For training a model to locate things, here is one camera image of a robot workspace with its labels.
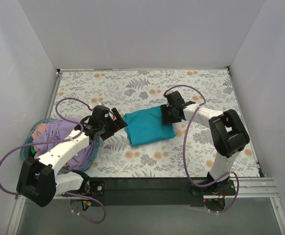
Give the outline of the teal t shirt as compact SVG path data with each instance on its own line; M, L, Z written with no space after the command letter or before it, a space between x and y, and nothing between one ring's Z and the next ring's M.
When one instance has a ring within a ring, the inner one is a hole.
M162 114L159 106L139 110L123 116L128 125L125 131L132 147L165 141L175 137L171 124L162 124Z

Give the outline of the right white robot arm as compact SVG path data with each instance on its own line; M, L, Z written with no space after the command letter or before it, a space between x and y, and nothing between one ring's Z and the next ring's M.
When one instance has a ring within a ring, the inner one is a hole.
M193 101L185 102L178 91L164 93L166 105L161 105L162 124L188 121L183 141L183 164L190 183L197 188L208 188L211 194L218 194L225 188L225 183L232 174L231 168L236 157L250 142L249 134L238 113L233 110L216 111L205 108L204 104ZM186 142L192 122L209 128L216 149L216 157L204 183L195 183L187 169Z

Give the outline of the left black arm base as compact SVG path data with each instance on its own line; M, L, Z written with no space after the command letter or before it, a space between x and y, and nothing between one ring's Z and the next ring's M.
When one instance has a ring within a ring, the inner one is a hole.
M79 202L81 204L82 211L87 211L92 205L95 205L94 198L104 195L105 183L103 181L90 181L83 185L81 190L71 190L69 193L73 193L76 197L80 197Z

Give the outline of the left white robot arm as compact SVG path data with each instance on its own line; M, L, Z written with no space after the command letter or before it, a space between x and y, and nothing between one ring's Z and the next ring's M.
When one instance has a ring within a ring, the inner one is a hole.
M36 159L27 158L23 162L16 187L17 193L40 207L49 204L54 196L59 194L90 196L96 188L86 173L71 170L60 174L60 170L94 141L104 141L125 127L127 123L116 108L97 105L92 114L76 122L71 133L54 148Z

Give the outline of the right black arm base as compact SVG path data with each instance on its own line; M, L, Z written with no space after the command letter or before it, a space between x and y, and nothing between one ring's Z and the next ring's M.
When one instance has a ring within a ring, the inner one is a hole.
M233 180L226 179L206 188L191 186L191 193L203 197L203 206L209 212L220 213L226 211L226 196L237 198L239 187L234 185Z

